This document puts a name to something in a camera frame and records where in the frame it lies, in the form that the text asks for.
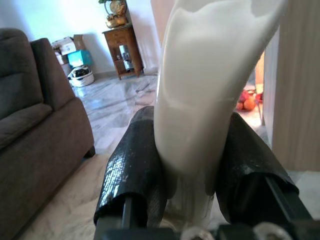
black foam padding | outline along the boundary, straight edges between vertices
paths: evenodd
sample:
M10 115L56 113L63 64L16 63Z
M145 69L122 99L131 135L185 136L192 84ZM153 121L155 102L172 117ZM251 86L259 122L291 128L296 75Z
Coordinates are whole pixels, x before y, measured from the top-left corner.
M232 222L242 180L257 173L272 176L284 191L299 193L270 148L238 113L233 113L216 181L219 207L227 221Z
M165 179L155 144L154 108L147 106L134 115L109 159L94 223L100 217L121 214L130 195L136 201L139 225L157 227L167 204Z

sofa cushion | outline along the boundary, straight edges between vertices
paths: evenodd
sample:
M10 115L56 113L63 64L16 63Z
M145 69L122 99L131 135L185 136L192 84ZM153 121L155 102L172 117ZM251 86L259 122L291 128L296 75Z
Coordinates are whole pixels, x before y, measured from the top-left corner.
M0 150L37 125L52 112L42 103L24 108L0 120Z
M0 29L0 119L43 103L34 54L26 35Z
M49 40L42 38L31 42L30 45L38 71L44 103L57 111L75 98L75 94Z
M74 98L0 151L1 240L11 240L32 219L93 144L84 106ZM39 235L37 239L67 238Z

red fruit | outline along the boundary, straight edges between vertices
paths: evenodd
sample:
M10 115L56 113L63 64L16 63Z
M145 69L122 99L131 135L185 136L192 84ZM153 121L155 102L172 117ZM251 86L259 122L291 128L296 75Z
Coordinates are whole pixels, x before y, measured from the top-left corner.
M248 98L250 97L248 91L246 90L243 90L240 97L239 97L239 100L238 102L239 103L244 103Z

sofa armrest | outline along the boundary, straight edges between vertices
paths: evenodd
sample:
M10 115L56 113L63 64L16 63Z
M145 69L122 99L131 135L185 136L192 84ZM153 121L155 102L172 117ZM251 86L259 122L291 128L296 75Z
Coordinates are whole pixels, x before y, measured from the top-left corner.
M44 103L54 111L75 97L48 39L30 43L38 70Z

